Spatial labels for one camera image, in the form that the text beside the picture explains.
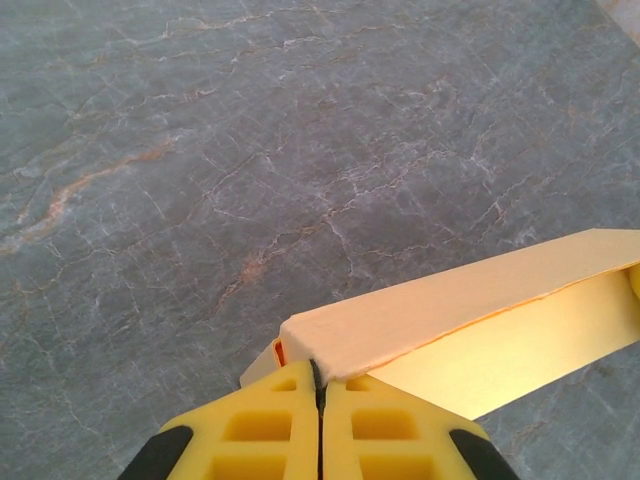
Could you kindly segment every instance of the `yellow foam board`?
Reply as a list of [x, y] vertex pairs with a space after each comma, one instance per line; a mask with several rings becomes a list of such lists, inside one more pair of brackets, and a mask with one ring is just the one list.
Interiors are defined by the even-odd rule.
[[638, 340], [640, 302], [618, 271], [475, 323], [369, 375], [478, 418]]
[[640, 230], [587, 230], [292, 316], [287, 361], [349, 378], [473, 322], [640, 261]]
[[369, 372], [476, 418], [637, 342], [639, 278], [640, 230], [588, 230], [294, 315], [280, 340], [325, 379]]

